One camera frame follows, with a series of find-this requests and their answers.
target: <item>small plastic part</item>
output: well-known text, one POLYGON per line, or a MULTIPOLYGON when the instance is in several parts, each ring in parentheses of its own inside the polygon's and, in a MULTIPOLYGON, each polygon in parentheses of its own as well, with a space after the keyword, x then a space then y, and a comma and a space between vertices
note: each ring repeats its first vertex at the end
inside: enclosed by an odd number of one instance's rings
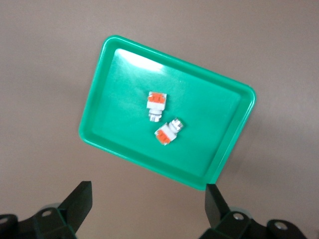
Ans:
POLYGON ((165 109, 167 94, 158 92, 149 92, 146 108, 150 109, 149 117, 152 122, 159 122, 162 111, 165 109))
POLYGON ((156 132, 155 136, 163 145, 167 145, 177 137, 177 133, 181 131, 183 124, 178 118, 173 119, 169 123, 165 123, 156 132))

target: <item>tray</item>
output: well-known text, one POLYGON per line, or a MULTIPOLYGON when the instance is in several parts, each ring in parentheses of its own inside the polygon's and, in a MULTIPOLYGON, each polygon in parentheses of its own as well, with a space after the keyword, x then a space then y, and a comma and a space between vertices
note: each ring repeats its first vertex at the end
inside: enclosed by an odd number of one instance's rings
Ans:
POLYGON ((215 183, 254 106, 254 90, 120 36, 103 44, 79 127, 86 143, 204 190, 215 183), (146 108, 150 91, 167 94, 160 122, 146 108), (168 145, 154 132, 178 117, 168 145))

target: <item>beige surface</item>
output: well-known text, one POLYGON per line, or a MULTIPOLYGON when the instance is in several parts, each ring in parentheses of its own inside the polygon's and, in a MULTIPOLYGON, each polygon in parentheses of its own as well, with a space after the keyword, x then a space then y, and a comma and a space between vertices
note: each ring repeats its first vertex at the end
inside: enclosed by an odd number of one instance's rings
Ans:
POLYGON ((0 213, 25 219, 92 180, 80 239, 195 239, 208 228, 203 192, 78 137, 112 34, 251 85, 258 103, 218 186, 258 222, 282 218, 319 237, 319 1, 310 0, 1 1, 0 213))

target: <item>orange plastic piece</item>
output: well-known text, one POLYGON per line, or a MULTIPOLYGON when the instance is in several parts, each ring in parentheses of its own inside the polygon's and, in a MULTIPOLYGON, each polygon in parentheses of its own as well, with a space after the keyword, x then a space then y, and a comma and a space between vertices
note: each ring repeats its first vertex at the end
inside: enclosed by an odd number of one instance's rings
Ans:
POLYGON ((162 143, 162 144, 168 144, 170 143, 170 139, 167 137, 167 135, 164 133, 163 130, 159 130, 158 134, 156 135, 156 138, 162 143))
POLYGON ((165 97, 163 96, 162 93, 155 93, 153 92, 150 96, 149 96, 149 101, 150 102, 154 102, 154 103, 161 103, 163 104, 165 102, 165 97))

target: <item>black metal bracket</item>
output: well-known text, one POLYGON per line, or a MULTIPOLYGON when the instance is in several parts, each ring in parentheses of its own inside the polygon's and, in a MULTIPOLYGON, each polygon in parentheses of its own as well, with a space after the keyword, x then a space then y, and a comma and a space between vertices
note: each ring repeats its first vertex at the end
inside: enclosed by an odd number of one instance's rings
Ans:
POLYGON ((75 233, 92 208, 92 184, 81 182, 58 208, 46 208, 18 222, 0 215, 1 239, 76 239, 75 233))
POLYGON ((207 184, 205 210, 211 228, 200 239, 306 239, 290 222, 270 220, 264 227, 243 212, 231 211, 215 184, 207 184))

